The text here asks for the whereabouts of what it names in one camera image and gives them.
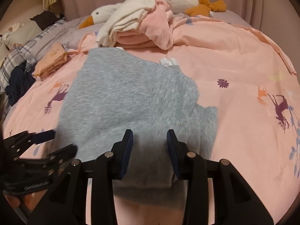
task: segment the gray sweatshirt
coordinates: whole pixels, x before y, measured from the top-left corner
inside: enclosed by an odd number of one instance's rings
[[[189,150],[210,158],[217,108],[198,105],[198,96],[195,82],[180,71],[116,48],[92,49],[64,100],[55,148],[76,144],[77,158],[90,161],[131,129],[129,166],[124,179],[114,181],[115,194],[183,207],[186,182],[174,177],[167,131],[174,129]]]

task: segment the wall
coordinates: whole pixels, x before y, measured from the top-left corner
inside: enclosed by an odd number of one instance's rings
[[[43,0],[13,0],[0,21],[0,34],[4,34],[14,23],[25,23],[43,12]]]
[[[289,56],[300,82],[300,17],[289,0],[263,0],[260,31]]]

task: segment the pink towel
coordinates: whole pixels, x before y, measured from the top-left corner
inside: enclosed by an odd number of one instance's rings
[[[137,30],[117,33],[117,46],[128,48],[156,47],[168,50],[174,42],[173,12],[164,0],[156,0],[156,6],[141,21]]]

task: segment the orange beak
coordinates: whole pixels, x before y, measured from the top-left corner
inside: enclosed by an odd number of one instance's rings
[[[80,26],[79,28],[82,29],[82,28],[85,28],[85,27],[88,27],[90,25],[93,25],[94,24],[94,21],[93,21],[93,17],[92,16],[89,16]]]

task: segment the screw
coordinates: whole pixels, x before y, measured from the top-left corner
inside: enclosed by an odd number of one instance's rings
[[[77,166],[79,163],[80,163],[80,161],[78,159],[75,159],[75,160],[71,161],[71,164],[73,166]]]
[[[222,159],[221,160],[221,163],[223,164],[223,165],[225,165],[225,166],[228,166],[229,165],[229,160],[227,160],[227,159]]]
[[[112,157],[113,156],[113,152],[108,151],[104,154],[104,156],[106,156],[107,158]]]
[[[187,156],[188,156],[189,158],[194,158],[194,157],[196,156],[196,153],[194,153],[194,152],[192,152],[192,151],[189,151],[189,152],[187,153]]]
[[[48,173],[48,175],[50,176],[50,175],[54,174],[54,170],[53,170],[53,169],[50,169],[47,173]]]

